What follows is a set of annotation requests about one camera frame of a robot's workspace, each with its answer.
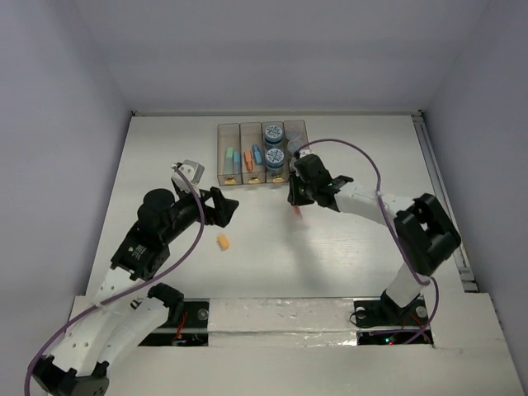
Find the pink orange highlighter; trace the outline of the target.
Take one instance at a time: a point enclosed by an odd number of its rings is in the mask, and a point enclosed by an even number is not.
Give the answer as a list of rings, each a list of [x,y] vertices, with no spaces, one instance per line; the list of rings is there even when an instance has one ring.
[[[294,211],[294,214],[297,217],[302,218],[302,212],[301,212],[301,209],[298,206],[294,206],[293,207],[293,211]]]

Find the orange eraser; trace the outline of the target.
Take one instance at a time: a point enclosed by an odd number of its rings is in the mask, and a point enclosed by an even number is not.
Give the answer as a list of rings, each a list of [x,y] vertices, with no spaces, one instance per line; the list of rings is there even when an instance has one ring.
[[[222,251],[225,251],[227,249],[229,249],[229,246],[230,246],[230,243],[229,243],[229,240],[227,239],[227,237],[225,235],[219,235],[217,237],[217,243],[219,245],[219,248],[222,250]]]

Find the blue label putty jar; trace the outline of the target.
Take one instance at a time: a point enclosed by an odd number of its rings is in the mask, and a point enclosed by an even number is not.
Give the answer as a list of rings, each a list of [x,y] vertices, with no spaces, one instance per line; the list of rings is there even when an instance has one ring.
[[[280,148],[270,148],[265,153],[266,168],[273,172],[283,168],[285,162],[285,154]]]

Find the paper clip jar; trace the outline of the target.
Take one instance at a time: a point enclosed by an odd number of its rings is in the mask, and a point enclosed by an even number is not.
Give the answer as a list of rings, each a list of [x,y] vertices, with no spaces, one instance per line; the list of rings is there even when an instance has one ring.
[[[291,155],[294,155],[296,151],[298,151],[302,146],[304,145],[304,142],[300,139],[293,139],[293,140],[289,140],[287,145],[286,145],[286,148],[287,148],[287,151],[291,154]]]
[[[285,137],[288,140],[301,139],[304,132],[304,127],[302,124],[288,122],[284,123],[285,127]]]

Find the light blue marker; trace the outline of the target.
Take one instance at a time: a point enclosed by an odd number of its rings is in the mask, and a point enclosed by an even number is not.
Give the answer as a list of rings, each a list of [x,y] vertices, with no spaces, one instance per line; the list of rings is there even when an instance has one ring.
[[[233,172],[235,174],[240,174],[241,170],[241,153],[239,151],[233,152]]]

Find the teal green marker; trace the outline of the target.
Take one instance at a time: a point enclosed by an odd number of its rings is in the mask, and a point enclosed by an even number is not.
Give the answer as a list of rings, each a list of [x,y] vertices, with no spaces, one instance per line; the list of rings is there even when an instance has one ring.
[[[223,170],[225,175],[233,173],[233,148],[230,146],[225,150]]]

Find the blue highlighter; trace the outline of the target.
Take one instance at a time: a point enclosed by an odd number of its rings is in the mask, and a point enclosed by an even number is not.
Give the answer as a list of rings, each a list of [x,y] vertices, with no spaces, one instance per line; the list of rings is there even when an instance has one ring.
[[[254,144],[252,146],[252,153],[253,153],[255,164],[262,165],[263,164],[262,152],[260,150],[260,147],[257,144]]]

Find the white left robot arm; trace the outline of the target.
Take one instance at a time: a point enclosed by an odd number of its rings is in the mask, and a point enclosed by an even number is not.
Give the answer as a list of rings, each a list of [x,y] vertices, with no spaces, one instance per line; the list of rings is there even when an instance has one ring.
[[[70,319],[30,363],[24,391],[35,381],[49,395],[103,395],[111,370],[155,328],[178,323],[182,292],[163,284],[170,243],[194,223],[226,227],[239,203],[208,191],[155,189],[111,259],[92,306]]]

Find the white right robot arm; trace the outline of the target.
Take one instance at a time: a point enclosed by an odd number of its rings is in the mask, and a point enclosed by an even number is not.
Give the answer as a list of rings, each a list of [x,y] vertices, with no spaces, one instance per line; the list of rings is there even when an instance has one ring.
[[[418,198],[385,195],[351,177],[332,177],[321,158],[308,150],[295,154],[288,202],[316,204],[338,213],[357,215],[387,227],[403,264],[379,298],[375,312],[388,323],[399,323],[431,281],[431,276],[461,244],[461,237],[432,194]]]

